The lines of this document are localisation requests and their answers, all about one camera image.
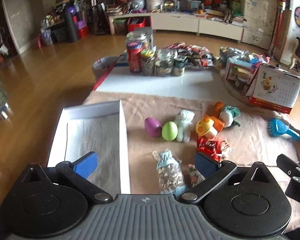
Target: tv stand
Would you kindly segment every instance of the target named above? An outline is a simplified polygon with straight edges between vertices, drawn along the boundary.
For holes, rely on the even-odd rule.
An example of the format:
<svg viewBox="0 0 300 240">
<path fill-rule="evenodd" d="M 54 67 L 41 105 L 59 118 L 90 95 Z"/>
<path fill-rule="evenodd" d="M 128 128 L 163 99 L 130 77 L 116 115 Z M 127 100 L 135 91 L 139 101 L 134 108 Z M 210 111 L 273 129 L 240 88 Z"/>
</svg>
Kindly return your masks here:
<svg viewBox="0 0 300 240">
<path fill-rule="evenodd" d="M 120 18 L 130 17 L 150 17 L 154 30 L 191 32 L 200 35 L 208 34 L 236 41 L 241 41 L 243 27 L 239 27 L 225 22 L 211 21 L 184 13 L 131 13 L 109 16 L 110 32 L 115 34 L 113 21 Z"/>
</svg>

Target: calendar box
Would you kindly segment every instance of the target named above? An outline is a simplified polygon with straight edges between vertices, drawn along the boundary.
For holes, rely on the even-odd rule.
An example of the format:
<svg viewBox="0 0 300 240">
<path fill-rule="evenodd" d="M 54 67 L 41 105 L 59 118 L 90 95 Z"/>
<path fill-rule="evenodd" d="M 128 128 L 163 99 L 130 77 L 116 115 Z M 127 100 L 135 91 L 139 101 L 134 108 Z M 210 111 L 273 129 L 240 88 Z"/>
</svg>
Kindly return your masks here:
<svg viewBox="0 0 300 240">
<path fill-rule="evenodd" d="M 300 92 L 300 77 L 261 65 L 246 93 L 249 103 L 290 114 Z"/>
</svg>

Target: purple plastic egg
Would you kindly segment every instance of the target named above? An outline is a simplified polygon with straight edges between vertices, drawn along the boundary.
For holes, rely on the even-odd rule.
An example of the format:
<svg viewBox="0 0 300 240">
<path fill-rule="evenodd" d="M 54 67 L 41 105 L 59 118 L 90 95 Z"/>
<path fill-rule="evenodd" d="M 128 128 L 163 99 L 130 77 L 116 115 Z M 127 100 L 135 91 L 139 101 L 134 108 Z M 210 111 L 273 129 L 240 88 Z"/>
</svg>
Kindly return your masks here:
<svg viewBox="0 0 300 240">
<path fill-rule="evenodd" d="M 152 137 L 161 136 L 162 126 L 161 123 L 153 118 L 145 119 L 146 132 Z"/>
</svg>

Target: wooden chair leg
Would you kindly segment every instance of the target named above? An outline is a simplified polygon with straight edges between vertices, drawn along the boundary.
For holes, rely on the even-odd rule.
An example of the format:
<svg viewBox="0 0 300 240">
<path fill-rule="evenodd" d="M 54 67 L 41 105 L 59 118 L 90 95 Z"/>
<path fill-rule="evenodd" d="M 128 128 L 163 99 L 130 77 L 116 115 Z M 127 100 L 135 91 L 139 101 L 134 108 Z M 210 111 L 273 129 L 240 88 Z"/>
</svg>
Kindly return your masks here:
<svg viewBox="0 0 300 240">
<path fill-rule="evenodd" d="M 293 54 L 292 57 L 291 57 L 291 64 L 289 66 L 290 69 L 292 69 L 295 66 L 296 61 L 297 61 L 297 59 L 295 58 L 295 56 Z"/>
</svg>

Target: green plastic egg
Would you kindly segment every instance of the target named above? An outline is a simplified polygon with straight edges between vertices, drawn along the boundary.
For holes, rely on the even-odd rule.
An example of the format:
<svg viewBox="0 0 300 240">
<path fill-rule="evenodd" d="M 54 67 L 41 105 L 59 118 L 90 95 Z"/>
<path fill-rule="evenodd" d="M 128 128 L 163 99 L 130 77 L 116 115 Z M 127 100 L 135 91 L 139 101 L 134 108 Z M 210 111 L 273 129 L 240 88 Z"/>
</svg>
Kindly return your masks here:
<svg viewBox="0 0 300 240">
<path fill-rule="evenodd" d="M 161 135 L 166 141 L 173 141 L 178 135 L 178 126 L 175 122 L 167 122 L 162 128 Z"/>
</svg>

